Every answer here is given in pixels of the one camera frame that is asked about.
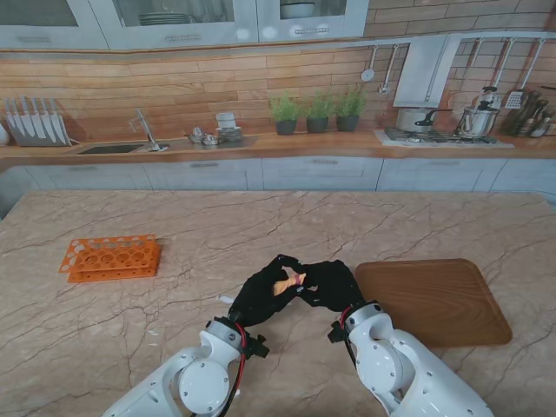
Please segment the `gas stove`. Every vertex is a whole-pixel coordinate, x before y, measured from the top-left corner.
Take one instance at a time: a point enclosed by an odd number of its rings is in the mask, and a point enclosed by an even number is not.
[[[513,148],[511,143],[498,141],[491,136],[466,139],[452,133],[431,130],[428,133],[412,133],[396,128],[375,130],[376,137],[385,146],[415,146],[418,148]]]

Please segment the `green herb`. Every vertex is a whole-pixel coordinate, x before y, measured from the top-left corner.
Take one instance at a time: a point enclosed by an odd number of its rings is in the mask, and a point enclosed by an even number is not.
[[[321,119],[334,113],[334,102],[328,93],[321,96],[321,93],[317,91],[311,102],[307,99],[304,101],[303,108],[308,118]]]
[[[297,102],[288,97],[286,91],[282,97],[270,99],[270,111],[276,122],[283,122],[285,120],[297,120],[301,108]]]
[[[365,108],[365,96],[362,91],[349,91],[341,97],[336,106],[337,116],[358,116]]]

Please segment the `upper cabinet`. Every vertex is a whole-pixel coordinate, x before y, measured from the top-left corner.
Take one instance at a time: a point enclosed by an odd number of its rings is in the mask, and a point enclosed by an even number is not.
[[[255,0],[90,0],[113,50],[258,41]]]
[[[362,36],[368,0],[256,0],[259,41]]]
[[[0,48],[108,48],[87,0],[2,0]]]
[[[398,82],[394,106],[438,107],[459,46],[460,36],[454,35],[412,39]]]

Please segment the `brown tray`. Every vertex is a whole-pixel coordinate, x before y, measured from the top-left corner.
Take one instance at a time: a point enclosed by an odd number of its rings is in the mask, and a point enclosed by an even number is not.
[[[485,279],[468,260],[362,263],[355,280],[396,328],[430,348],[503,345],[512,339]]]

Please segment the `faucet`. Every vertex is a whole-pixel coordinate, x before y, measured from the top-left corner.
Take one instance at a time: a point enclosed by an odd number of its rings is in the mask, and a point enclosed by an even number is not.
[[[147,137],[149,139],[150,142],[150,149],[149,151],[155,151],[155,152],[162,152],[163,150],[168,149],[168,147],[163,147],[161,148],[160,145],[158,144],[158,142],[156,141],[156,139],[153,137],[153,134],[150,133],[150,129],[149,129],[149,125],[147,124],[147,121],[145,120],[145,118],[142,115],[142,112],[139,109],[136,109],[136,113],[137,113],[137,117],[134,119],[131,119],[129,121],[129,126],[131,127],[131,129],[136,132],[136,128],[133,125],[134,122],[139,121],[141,123],[141,126],[143,128],[143,130],[145,131],[145,133],[147,134]]]

